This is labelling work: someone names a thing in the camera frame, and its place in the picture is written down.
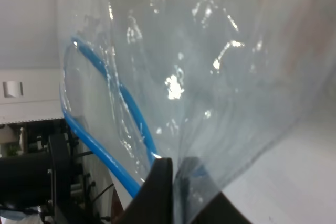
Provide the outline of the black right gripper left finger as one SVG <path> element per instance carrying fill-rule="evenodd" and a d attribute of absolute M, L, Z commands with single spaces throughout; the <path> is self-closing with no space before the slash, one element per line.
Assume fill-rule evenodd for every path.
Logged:
<path fill-rule="evenodd" d="M 172 160 L 156 159 L 140 191 L 116 223 L 172 223 L 172 180 Z"/>

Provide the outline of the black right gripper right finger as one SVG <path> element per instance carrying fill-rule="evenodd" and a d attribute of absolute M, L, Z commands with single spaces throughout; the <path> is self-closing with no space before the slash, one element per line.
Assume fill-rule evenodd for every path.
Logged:
<path fill-rule="evenodd" d="M 191 192 L 187 201 L 187 223 L 251 223 L 222 192 Z"/>

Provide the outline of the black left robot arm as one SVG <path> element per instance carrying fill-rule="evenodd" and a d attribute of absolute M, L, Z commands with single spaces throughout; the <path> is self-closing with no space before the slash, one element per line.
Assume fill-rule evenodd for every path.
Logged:
<path fill-rule="evenodd" d="M 75 139 L 49 137 L 48 151 L 1 158 L 1 210 L 39 214 L 43 223 L 101 223 L 90 209 L 82 209 L 70 195 L 71 181 L 83 173 L 75 160 L 93 152 L 73 154 Z M 157 159 L 117 223 L 172 223 L 172 161 Z"/>

